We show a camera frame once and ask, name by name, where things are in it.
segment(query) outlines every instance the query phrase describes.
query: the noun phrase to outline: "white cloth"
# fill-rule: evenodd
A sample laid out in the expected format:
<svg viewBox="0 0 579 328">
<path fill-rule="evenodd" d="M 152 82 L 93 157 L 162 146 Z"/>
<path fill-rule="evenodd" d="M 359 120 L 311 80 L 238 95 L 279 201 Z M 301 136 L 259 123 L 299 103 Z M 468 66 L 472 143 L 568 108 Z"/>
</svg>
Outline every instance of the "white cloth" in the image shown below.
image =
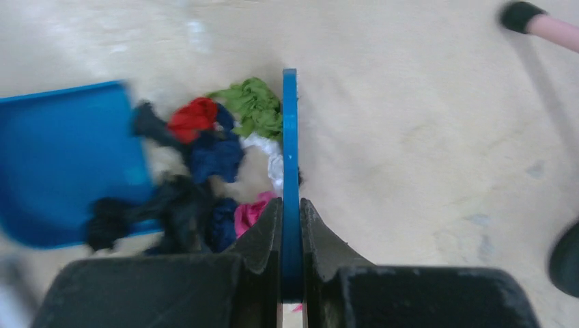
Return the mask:
<svg viewBox="0 0 579 328">
<path fill-rule="evenodd" d="M 275 193 L 283 196 L 283 154 L 281 147 L 275 140 L 271 140 L 257 133 L 251 133 L 247 138 L 240 137 L 241 146 L 247 148 L 249 146 L 257 146 L 265 152 L 268 159 L 268 177 L 272 181 Z"/>
</svg>

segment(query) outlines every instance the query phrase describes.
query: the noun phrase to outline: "crumpled fabric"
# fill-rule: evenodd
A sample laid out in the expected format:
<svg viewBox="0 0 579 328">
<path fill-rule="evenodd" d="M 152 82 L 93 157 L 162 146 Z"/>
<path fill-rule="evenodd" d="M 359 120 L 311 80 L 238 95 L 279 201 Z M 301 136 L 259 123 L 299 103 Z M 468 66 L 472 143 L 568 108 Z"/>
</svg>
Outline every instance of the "crumpled fabric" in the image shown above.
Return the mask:
<svg viewBox="0 0 579 328">
<path fill-rule="evenodd" d="M 234 119 L 224 108 L 219 107 L 216 115 L 222 131 L 201 131 L 191 146 L 189 170 L 195 183 L 205 182 L 209 176 L 221 176 L 225 182 L 234 182 L 243 159 L 239 139 L 230 127 Z"/>
<path fill-rule="evenodd" d="M 268 155 L 268 177 L 275 193 L 283 196 L 283 155 L 279 142 L 251 133 L 247 138 L 240 137 L 243 148 L 257 146 Z"/>
<path fill-rule="evenodd" d="M 281 141 L 282 115 L 279 98 L 257 77 L 229 89 L 211 92 L 209 98 L 224 98 L 225 107 L 240 115 L 241 126 L 234 132 L 248 137 L 253 131 L 262 137 Z"/>
<path fill-rule="evenodd" d="M 257 202 L 253 204 L 241 204 L 235 210 L 235 230 L 237 238 L 241 237 L 249 228 L 251 228 L 262 215 L 266 206 L 277 195 L 271 191 L 260 193 L 257 196 Z"/>
<path fill-rule="evenodd" d="M 104 197 L 92 204 L 93 217 L 86 225 L 86 244 L 93 250 L 114 249 L 117 239 L 127 237 L 130 223 L 126 213 L 135 205 L 112 197 Z"/>
<path fill-rule="evenodd" d="M 219 200 L 213 208 L 212 219 L 209 221 L 208 245 L 213 252 L 225 251 L 235 242 L 236 231 L 234 213 L 238 204 L 231 198 Z"/>
<path fill-rule="evenodd" d="M 183 144 L 189 144 L 199 136 L 199 131 L 212 130 L 217 116 L 217 104 L 209 98 L 196 98 L 179 108 L 169 120 L 167 127 Z"/>
<path fill-rule="evenodd" d="M 94 216 L 87 223 L 86 243 L 94 251 L 113 249 L 117 239 L 128 236 L 131 224 L 157 219 L 164 234 L 146 254 L 210 252 L 206 227 L 213 203 L 208 183 L 194 184 L 188 176 L 171 176 L 142 205 L 112 197 L 96 201 L 92 207 Z"/>
<path fill-rule="evenodd" d="M 167 128 L 167 123 L 161 120 L 153 111 L 153 104 L 142 100 L 134 110 L 135 114 L 131 122 L 133 135 L 140 135 L 156 141 L 160 146 L 175 148 L 179 152 L 184 152 L 184 145 Z"/>
</svg>

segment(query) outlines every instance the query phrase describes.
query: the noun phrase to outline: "dark blue cloth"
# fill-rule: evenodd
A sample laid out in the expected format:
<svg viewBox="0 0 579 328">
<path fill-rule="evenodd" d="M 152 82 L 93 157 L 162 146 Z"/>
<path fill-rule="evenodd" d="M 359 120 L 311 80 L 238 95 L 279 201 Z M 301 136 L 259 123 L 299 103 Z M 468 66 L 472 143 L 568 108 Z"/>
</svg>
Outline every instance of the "dark blue cloth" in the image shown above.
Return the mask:
<svg viewBox="0 0 579 328">
<path fill-rule="evenodd" d="M 235 119 L 231 113 L 219 102 L 217 102 L 217 116 L 215 120 L 226 130 L 231 131 L 235 127 Z"/>
<path fill-rule="evenodd" d="M 234 225 L 234 213 L 237 202 L 231 198 L 219 200 L 213 208 L 209 222 L 209 248 L 213 252 L 225 251 L 237 239 Z"/>
<path fill-rule="evenodd" d="M 221 176 L 225 182 L 235 182 L 243 159 L 239 138 L 231 131 L 234 119 L 223 106 L 219 107 L 216 121 L 224 131 L 203 131 L 191 146 L 189 168 L 195 183 L 203 183 L 212 175 Z"/>
</svg>

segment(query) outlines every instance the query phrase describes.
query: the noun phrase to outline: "blue plastic panel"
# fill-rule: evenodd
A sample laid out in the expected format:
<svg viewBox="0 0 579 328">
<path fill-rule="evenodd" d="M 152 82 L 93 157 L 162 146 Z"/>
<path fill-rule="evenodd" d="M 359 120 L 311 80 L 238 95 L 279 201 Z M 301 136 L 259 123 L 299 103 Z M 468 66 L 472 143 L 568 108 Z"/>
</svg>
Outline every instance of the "blue plastic panel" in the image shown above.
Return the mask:
<svg viewBox="0 0 579 328">
<path fill-rule="evenodd" d="M 152 183 L 120 82 L 0 99 L 0 225 L 37 248 L 82 243 L 89 205 Z M 153 222 L 135 232 L 155 230 Z"/>
<path fill-rule="evenodd" d="M 298 184 L 298 90 L 295 69 L 283 70 L 283 235 L 281 294 L 285 302 L 303 299 L 302 230 Z"/>
</svg>

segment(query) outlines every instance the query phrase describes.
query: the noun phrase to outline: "pink cloth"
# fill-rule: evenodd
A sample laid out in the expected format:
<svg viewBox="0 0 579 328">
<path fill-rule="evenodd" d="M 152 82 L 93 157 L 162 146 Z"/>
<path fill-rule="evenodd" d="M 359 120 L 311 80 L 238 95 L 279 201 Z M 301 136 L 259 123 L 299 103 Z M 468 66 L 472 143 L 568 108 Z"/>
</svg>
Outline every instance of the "pink cloth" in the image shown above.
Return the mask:
<svg viewBox="0 0 579 328">
<path fill-rule="evenodd" d="M 235 227 L 237 238 L 241 237 L 251 226 L 257 222 L 266 205 L 277 195 L 272 191 L 260 193 L 257 196 L 257 202 L 253 204 L 241 204 L 235 211 Z"/>
</svg>

